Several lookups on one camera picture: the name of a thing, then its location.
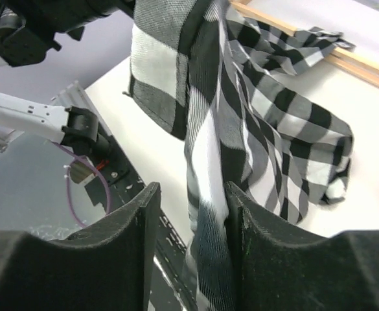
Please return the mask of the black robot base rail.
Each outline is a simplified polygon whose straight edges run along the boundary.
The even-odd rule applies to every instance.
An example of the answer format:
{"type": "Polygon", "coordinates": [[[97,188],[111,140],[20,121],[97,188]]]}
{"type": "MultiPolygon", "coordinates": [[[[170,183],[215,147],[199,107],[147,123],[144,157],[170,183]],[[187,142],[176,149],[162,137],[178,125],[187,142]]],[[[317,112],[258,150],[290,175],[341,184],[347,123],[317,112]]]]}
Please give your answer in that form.
{"type": "Polygon", "coordinates": [[[187,247],[161,210],[161,186],[145,184],[101,125],[66,128],[63,144],[97,170],[108,194],[103,219],[52,244],[54,262],[36,310],[195,310],[187,247]]]}

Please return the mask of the black white checkered shirt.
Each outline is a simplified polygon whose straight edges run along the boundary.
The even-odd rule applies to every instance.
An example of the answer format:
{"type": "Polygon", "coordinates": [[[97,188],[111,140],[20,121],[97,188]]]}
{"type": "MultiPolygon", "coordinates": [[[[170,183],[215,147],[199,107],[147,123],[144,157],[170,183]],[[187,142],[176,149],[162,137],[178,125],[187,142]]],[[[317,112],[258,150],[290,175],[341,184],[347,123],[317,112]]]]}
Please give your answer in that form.
{"type": "Polygon", "coordinates": [[[199,310],[235,309],[227,182],[293,224],[310,204],[344,199],[349,125],[273,77],[304,73],[340,39],[325,31],[289,35],[229,1],[135,2],[129,92],[185,143],[199,310]]]}

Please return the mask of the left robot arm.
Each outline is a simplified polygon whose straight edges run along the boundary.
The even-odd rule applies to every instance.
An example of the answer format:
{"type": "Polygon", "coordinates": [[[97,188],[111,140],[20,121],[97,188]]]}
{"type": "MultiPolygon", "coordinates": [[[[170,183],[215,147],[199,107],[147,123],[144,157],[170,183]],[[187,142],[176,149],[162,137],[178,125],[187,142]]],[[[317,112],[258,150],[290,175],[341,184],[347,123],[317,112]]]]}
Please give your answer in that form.
{"type": "Polygon", "coordinates": [[[27,133],[52,143],[94,144],[98,120],[51,93],[75,64],[108,60],[132,28],[133,1],[0,1],[0,152],[27,133]]]}

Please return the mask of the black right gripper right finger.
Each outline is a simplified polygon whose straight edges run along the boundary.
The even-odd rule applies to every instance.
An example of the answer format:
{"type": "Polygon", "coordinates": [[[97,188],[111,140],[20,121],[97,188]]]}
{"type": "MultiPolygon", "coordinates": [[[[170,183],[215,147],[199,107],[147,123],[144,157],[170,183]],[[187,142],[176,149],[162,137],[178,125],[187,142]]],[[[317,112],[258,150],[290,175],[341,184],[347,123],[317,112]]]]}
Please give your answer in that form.
{"type": "Polygon", "coordinates": [[[237,310],[379,310],[379,231],[325,238],[225,187],[237,310]]]}

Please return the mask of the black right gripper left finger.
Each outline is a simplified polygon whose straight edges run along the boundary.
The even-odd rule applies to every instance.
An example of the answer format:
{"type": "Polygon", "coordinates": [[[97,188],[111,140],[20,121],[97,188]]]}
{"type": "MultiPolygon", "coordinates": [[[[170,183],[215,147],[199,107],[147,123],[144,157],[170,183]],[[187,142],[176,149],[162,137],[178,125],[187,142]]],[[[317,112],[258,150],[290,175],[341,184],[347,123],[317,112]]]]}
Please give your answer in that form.
{"type": "Polygon", "coordinates": [[[0,231],[0,310],[146,310],[161,187],[65,240],[0,231]]]}

